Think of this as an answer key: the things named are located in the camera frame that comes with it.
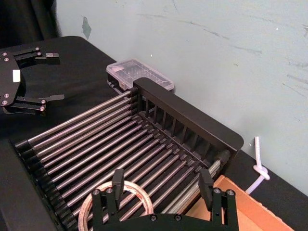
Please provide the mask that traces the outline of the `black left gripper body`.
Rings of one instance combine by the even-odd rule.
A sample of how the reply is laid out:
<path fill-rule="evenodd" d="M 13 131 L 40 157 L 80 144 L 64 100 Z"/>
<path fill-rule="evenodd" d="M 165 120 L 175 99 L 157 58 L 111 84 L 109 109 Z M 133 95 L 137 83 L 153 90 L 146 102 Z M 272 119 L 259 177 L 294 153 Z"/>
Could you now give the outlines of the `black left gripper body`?
<path fill-rule="evenodd" d="M 9 51 L 0 52 L 0 105 L 1 107 L 13 104 L 21 90 L 22 75 L 19 65 Z"/>

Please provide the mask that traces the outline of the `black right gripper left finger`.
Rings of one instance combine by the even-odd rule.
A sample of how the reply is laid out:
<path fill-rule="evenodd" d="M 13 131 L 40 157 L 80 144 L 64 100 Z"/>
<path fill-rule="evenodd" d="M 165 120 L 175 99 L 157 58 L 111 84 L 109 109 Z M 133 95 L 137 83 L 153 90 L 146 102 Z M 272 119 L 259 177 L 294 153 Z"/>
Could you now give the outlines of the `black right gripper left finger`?
<path fill-rule="evenodd" d="M 111 186 L 106 190 L 95 189 L 92 192 L 92 212 L 93 217 L 102 217 L 103 208 L 108 207 L 107 194 L 108 190 L 111 190 L 111 204 L 115 204 L 115 208 L 111 208 L 111 215 L 115 215 L 115 212 L 119 211 L 120 199 L 124 190 L 124 170 L 116 169 L 111 181 Z"/>

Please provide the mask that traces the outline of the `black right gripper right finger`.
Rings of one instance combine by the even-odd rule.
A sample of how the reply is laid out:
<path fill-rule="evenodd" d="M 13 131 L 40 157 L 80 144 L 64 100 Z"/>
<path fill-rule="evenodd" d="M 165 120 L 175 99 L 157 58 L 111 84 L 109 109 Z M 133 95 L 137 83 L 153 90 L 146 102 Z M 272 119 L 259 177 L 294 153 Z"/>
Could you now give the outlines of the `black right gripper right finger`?
<path fill-rule="evenodd" d="M 215 225 L 235 225 L 235 191 L 214 187 L 208 169 L 199 171 L 199 190 Z"/>

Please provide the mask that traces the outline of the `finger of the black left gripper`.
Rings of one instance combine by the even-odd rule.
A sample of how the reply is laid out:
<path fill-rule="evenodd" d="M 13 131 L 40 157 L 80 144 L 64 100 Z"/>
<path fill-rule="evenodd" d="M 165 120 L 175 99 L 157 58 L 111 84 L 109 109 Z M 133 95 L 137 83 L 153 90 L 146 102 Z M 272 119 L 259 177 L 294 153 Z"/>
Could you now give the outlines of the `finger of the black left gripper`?
<path fill-rule="evenodd" d="M 11 104 L 11 114 L 45 115 L 47 104 L 52 101 L 64 100 L 64 95 L 51 95 L 45 98 L 29 98 L 17 96 Z"/>
<path fill-rule="evenodd" d="M 39 47 L 15 51 L 13 57 L 19 66 L 33 66 L 37 64 L 60 64 L 58 53 L 43 53 Z"/>

